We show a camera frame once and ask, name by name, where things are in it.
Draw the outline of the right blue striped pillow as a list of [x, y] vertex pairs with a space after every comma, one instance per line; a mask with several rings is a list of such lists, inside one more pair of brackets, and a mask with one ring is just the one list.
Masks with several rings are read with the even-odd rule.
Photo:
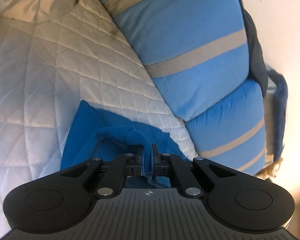
[[201, 157], [249, 175], [266, 163], [263, 96], [253, 80], [245, 80], [185, 126]]

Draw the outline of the blue folded garment on bag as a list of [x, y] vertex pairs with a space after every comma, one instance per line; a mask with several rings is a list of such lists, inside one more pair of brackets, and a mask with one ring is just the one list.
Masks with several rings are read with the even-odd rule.
[[273, 120], [274, 120], [274, 161], [281, 158], [284, 149], [283, 137], [286, 124], [286, 109], [288, 100], [288, 86], [283, 75], [276, 70], [268, 71], [268, 77], [275, 83], [276, 91], [273, 96]]

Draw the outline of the blue striped pillow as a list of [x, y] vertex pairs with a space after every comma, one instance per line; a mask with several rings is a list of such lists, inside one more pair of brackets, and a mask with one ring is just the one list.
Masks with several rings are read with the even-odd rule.
[[201, 157], [249, 175], [266, 163], [263, 96], [253, 80], [245, 80], [185, 126]]
[[248, 77], [239, 0], [100, 0], [174, 115], [189, 121]]

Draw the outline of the blue fleece sweater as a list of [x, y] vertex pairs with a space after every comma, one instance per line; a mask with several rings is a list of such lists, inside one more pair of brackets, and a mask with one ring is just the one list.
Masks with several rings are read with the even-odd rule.
[[159, 153], [175, 154], [187, 159], [169, 133], [105, 109], [94, 108], [82, 100], [66, 139], [61, 169], [96, 157], [112, 161], [118, 155], [136, 154], [141, 150], [142, 175], [128, 178], [125, 186], [139, 189], [169, 188], [168, 178], [153, 175], [153, 145], [157, 146]]

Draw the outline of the teddy bear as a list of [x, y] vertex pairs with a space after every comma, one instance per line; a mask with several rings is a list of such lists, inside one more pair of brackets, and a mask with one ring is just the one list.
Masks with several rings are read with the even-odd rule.
[[273, 162], [272, 164], [257, 172], [257, 174], [255, 174], [255, 177], [272, 181], [276, 177], [282, 162], [283, 158], [281, 157], [278, 161]]

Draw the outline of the dark navy garment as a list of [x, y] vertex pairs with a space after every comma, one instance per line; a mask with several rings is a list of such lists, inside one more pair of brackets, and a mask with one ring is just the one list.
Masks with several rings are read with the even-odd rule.
[[249, 52], [249, 74], [248, 77], [256, 81], [261, 87], [262, 96], [266, 96], [268, 88], [268, 74], [266, 65], [263, 58], [263, 51], [258, 40], [257, 30], [255, 23], [246, 11], [242, 0], [238, 0], [240, 3], [245, 32], [247, 35], [248, 52]]

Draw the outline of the left blue striped pillow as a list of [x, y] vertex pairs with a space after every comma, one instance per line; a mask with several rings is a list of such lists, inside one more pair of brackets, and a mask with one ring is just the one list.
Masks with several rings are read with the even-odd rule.
[[174, 115], [189, 121], [248, 77], [239, 0], [100, 0]]

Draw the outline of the white quilted bed cover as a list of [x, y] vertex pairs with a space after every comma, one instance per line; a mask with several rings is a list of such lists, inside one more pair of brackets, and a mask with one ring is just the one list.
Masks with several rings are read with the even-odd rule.
[[80, 101], [168, 132], [197, 155], [126, 38], [98, 0], [34, 24], [0, 17], [0, 238], [2, 202], [56, 172]]

